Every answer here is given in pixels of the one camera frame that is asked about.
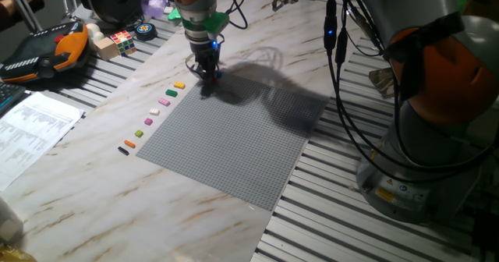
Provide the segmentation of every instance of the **green lego brick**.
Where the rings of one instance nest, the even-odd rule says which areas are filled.
[[[178,93],[174,90],[166,90],[166,95],[177,97]]]

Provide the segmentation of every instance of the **wire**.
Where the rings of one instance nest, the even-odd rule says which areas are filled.
[[[237,11],[239,12],[239,14],[241,15],[242,17],[242,21],[244,21],[244,27],[241,27],[240,25],[238,24],[235,24],[233,23],[232,21],[229,21],[230,24],[232,24],[234,27],[236,28],[239,28],[241,30],[245,30],[248,28],[248,20],[246,19],[246,17],[244,16],[244,13],[242,13],[242,10],[241,10],[241,7],[240,7],[240,4],[237,3],[237,0],[232,0],[234,1],[234,4],[235,4],[235,9],[237,9]]]
[[[231,14],[237,10],[237,9],[234,9],[234,5],[237,5],[237,0],[232,0],[232,1],[233,2],[231,4],[231,7],[228,8],[228,10],[225,12],[227,14]],[[241,2],[239,3],[239,6],[241,6],[243,3],[244,3],[244,0],[241,0]]]
[[[342,103],[342,100],[341,100],[341,97],[340,97],[339,81],[337,81],[334,78],[334,67],[333,67],[332,56],[328,55],[327,56],[327,60],[329,62],[329,70],[331,72],[331,78],[333,80],[334,92],[336,93],[336,107],[338,109],[338,115],[339,115],[339,118],[340,118],[340,120],[342,122],[342,125],[345,128],[345,131],[346,131],[347,135],[349,136],[350,140],[353,142],[353,145],[355,146],[355,148],[361,153],[361,155],[366,160],[368,160],[368,162],[373,167],[375,167],[375,169],[377,169],[379,172],[383,173],[384,175],[392,178],[393,180],[397,180],[397,181],[405,182],[405,183],[409,183],[409,184],[427,184],[427,183],[432,183],[432,182],[438,182],[438,181],[441,181],[441,180],[445,180],[445,179],[451,178],[451,177],[456,176],[456,175],[458,175],[458,174],[461,173],[461,172],[454,172],[454,173],[447,174],[447,175],[444,175],[444,176],[441,176],[441,177],[437,177],[437,178],[434,178],[434,179],[410,180],[410,179],[399,178],[399,177],[397,177],[395,175],[392,175],[390,172],[387,172],[384,169],[382,169],[373,159],[371,159],[370,156],[368,156],[366,154],[366,152],[363,151],[363,149],[360,147],[360,145],[357,143],[356,139],[354,138],[354,136],[350,132],[349,127],[346,125],[345,118],[343,117],[343,114],[345,113],[345,109],[343,107],[343,103]],[[339,64],[337,66],[337,74],[339,74],[341,72],[341,68],[342,68],[342,65]]]
[[[346,20],[346,9],[347,9],[346,3],[347,2],[344,2],[343,10],[342,10],[342,29],[345,29],[345,26],[346,26],[346,22],[345,22],[345,20]],[[392,163],[394,163],[396,165],[400,165],[400,166],[402,166],[404,168],[407,168],[408,170],[412,170],[412,171],[416,171],[416,172],[451,173],[450,175],[446,175],[443,178],[432,179],[432,180],[425,180],[424,182],[440,181],[442,179],[445,179],[445,178],[448,178],[448,177],[452,177],[453,175],[456,175],[458,173],[461,173],[461,172],[464,172],[464,171],[466,171],[468,169],[471,169],[471,168],[473,168],[473,166],[472,166],[473,164],[478,163],[479,161],[482,161],[484,158],[488,158],[489,154],[491,152],[493,152],[494,148],[488,147],[488,148],[484,149],[481,153],[477,154],[475,157],[470,158],[468,161],[462,162],[460,164],[453,164],[453,165],[437,165],[437,166],[422,166],[422,165],[417,165],[417,164],[415,164],[415,165],[407,165],[407,164],[401,163],[400,161],[395,160],[394,158],[392,158],[392,157],[388,156],[387,154],[385,154],[382,150],[380,150],[374,144],[372,144],[363,135],[363,133],[357,128],[357,126],[355,125],[355,123],[350,118],[348,112],[345,110],[345,107],[342,104],[342,100],[341,100],[341,97],[340,97],[340,94],[339,94],[339,91],[340,91],[340,71],[341,71],[342,62],[340,62],[338,65],[340,67],[338,68],[338,71],[337,71],[337,75],[336,75],[337,79],[334,78],[334,69],[332,67],[332,63],[330,65],[330,72],[331,72],[331,76],[332,76],[332,79],[333,79],[334,91],[336,93],[336,100],[337,100],[337,106],[338,106],[338,114],[340,115],[340,119],[343,119],[343,115],[344,115],[346,117],[346,119],[349,121],[350,126],[356,131],[356,133],[360,136],[360,138],[362,140],[364,140],[364,142],[366,142],[369,145],[369,147],[371,147],[373,150],[375,150],[383,158],[386,158],[387,160],[389,160],[390,162],[392,162]],[[346,125],[346,123],[343,123],[343,126],[345,127],[345,131],[347,131],[347,133],[349,133],[349,128]],[[350,137],[350,139],[352,140],[353,143],[356,143],[355,139],[353,139],[353,136],[351,134],[349,134],[349,137]]]
[[[349,33],[347,33],[347,35],[349,36],[350,42],[353,44],[353,46],[354,46],[354,47],[356,47],[357,51],[359,51],[361,54],[363,54],[363,55],[365,55],[365,56],[373,56],[373,57],[374,57],[374,56],[380,56],[380,55],[381,55],[381,53],[380,53],[380,52],[379,52],[379,53],[377,53],[377,54],[375,54],[375,55],[369,55],[369,54],[365,53],[364,51],[361,51],[361,50],[360,50],[360,48],[359,48],[359,46],[358,46],[358,45],[357,45],[357,44],[353,41],[352,37],[350,37],[350,34],[349,34]]]

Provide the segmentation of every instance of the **yellow lego brick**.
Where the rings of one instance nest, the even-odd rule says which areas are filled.
[[[183,89],[185,89],[185,88],[186,88],[186,85],[185,85],[184,83],[179,83],[179,82],[177,82],[177,83],[175,83],[175,84],[173,85],[173,87],[177,87],[177,88],[179,88],[179,89],[182,89],[182,90],[183,90]]]

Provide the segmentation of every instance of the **white marble tabletop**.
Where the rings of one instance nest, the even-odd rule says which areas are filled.
[[[271,2],[245,1],[249,29],[225,30],[221,68],[329,97],[325,4],[300,0],[273,12]],[[230,4],[219,0],[219,11]],[[236,12],[231,16],[241,23]],[[184,65],[189,54],[180,30],[1,195],[24,221],[23,250],[40,262],[251,258],[269,211],[135,156],[197,82]],[[187,88],[169,107],[158,104],[177,81]],[[161,114],[146,126],[151,108]],[[134,136],[138,129],[142,138]],[[128,157],[117,150],[125,139],[137,145]]]

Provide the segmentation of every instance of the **yellow object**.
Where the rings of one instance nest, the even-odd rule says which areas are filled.
[[[173,85],[173,87],[177,87],[177,88],[179,88],[179,89],[182,89],[182,90],[183,90],[183,89],[185,89],[185,88],[186,88],[186,85],[185,85],[184,83],[179,83],[179,82],[177,82],[177,83],[175,83],[175,84]]]
[[[5,262],[37,262],[30,254],[14,246],[0,246],[0,260]]]
[[[130,141],[128,140],[125,140],[125,144],[130,146],[131,148],[134,148],[135,149],[135,144],[134,143],[131,143]]]
[[[392,202],[395,194],[388,191],[387,189],[383,188],[382,186],[379,186],[376,190],[376,194],[382,198],[384,198],[385,200],[389,201],[389,202]]]

